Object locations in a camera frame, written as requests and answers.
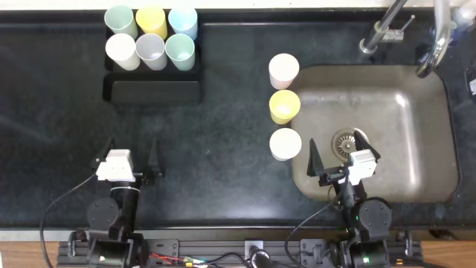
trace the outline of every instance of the white cup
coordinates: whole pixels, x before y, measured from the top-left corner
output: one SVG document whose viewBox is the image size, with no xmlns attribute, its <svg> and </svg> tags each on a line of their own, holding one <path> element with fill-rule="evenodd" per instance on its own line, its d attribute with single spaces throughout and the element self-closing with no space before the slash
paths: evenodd
<svg viewBox="0 0 476 268">
<path fill-rule="evenodd" d="M 135 53 L 135 41 L 126 33 L 117 33 L 107 40 L 106 54 L 127 71 L 132 71 L 141 64 Z"/>
<path fill-rule="evenodd" d="M 134 13 L 125 5 L 109 8 L 104 13 L 104 22 L 115 34 L 129 34 L 133 39 L 137 38 L 138 32 Z"/>
<path fill-rule="evenodd" d="M 193 8 L 173 8 L 169 13 L 169 23 L 176 34 L 187 34 L 192 40 L 198 34 L 198 16 Z"/>
<path fill-rule="evenodd" d="M 178 33 L 169 37 L 165 52 L 180 71 L 188 71 L 195 64 L 195 43 L 188 35 Z"/>
<path fill-rule="evenodd" d="M 269 139 L 271 154 L 278 161 L 286 161 L 295 157 L 302 146 L 302 141 L 297 132 L 290 128 L 276 130 Z"/>
<path fill-rule="evenodd" d="M 287 89 L 299 73 L 299 62 L 290 54 L 278 54 L 269 62 L 269 80 L 275 89 Z"/>
<path fill-rule="evenodd" d="M 137 39 L 135 52 L 149 68 L 160 71 L 167 65 L 164 40 L 157 34 L 147 33 Z"/>
</svg>

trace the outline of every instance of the yellow cup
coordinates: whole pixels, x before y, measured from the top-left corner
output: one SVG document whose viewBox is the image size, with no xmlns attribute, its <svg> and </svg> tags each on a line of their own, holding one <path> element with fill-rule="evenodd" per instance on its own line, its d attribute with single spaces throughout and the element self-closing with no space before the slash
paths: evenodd
<svg viewBox="0 0 476 268">
<path fill-rule="evenodd" d="M 165 12 L 161 7 L 149 6 L 139 9 L 135 14 L 135 21 L 144 33 L 157 34 L 164 40 L 167 38 Z"/>
<path fill-rule="evenodd" d="M 286 124 L 299 112 L 300 100 L 296 93 L 284 89 L 277 91 L 269 99 L 271 119 L 276 124 Z"/>
</svg>

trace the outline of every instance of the faucet base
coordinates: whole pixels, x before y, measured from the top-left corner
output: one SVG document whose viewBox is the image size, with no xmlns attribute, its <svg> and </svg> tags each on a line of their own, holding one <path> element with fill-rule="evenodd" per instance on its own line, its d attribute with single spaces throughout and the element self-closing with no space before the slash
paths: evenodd
<svg viewBox="0 0 476 268">
<path fill-rule="evenodd" d="M 362 40 L 360 40 L 360 43 L 358 44 L 358 48 L 360 48 L 360 51 L 366 53 L 366 54 L 374 54 L 375 51 L 377 51 L 377 46 L 375 46 L 373 49 L 368 49 L 368 48 L 365 48 L 364 47 L 364 42 L 365 42 L 365 38 L 363 38 Z"/>
</svg>

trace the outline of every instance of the black tray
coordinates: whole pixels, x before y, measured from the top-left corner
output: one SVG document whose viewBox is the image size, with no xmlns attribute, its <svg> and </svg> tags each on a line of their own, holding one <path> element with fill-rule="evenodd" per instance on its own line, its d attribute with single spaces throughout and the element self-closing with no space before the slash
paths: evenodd
<svg viewBox="0 0 476 268">
<path fill-rule="evenodd" d="M 168 24 L 167 33 L 167 38 L 174 34 Z M 113 34 L 107 28 L 106 40 Z M 138 37 L 143 34 L 144 32 L 138 26 Z M 142 60 L 136 70 L 126 71 L 105 52 L 104 67 L 109 73 L 103 80 L 103 99 L 113 104 L 126 106 L 199 104 L 202 99 L 200 86 L 202 50 L 199 40 L 200 29 L 199 36 L 195 40 L 195 65 L 189 71 L 178 70 L 169 58 L 167 58 L 167 66 L 160 71 L 153 71 Z"/>
</svg>

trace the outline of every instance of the white wall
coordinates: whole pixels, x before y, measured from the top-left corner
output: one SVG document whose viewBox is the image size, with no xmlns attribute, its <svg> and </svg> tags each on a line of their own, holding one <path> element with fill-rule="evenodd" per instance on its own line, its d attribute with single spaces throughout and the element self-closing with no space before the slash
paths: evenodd
<svg viewBox="0 0 476 268">
<path fill-rule="evenodd" d="M 449 0 L 460 6 L 464 0 Z M 131 8 L 158 4 L 163 8 L 297 8 L 297 7 L 389 7 L 393 0 L 0 0 L 0 10 L 97 10 L 116 4 Z M 432 7 L 432 0 L 408 0 L 406 7 Z"/>
</svg>

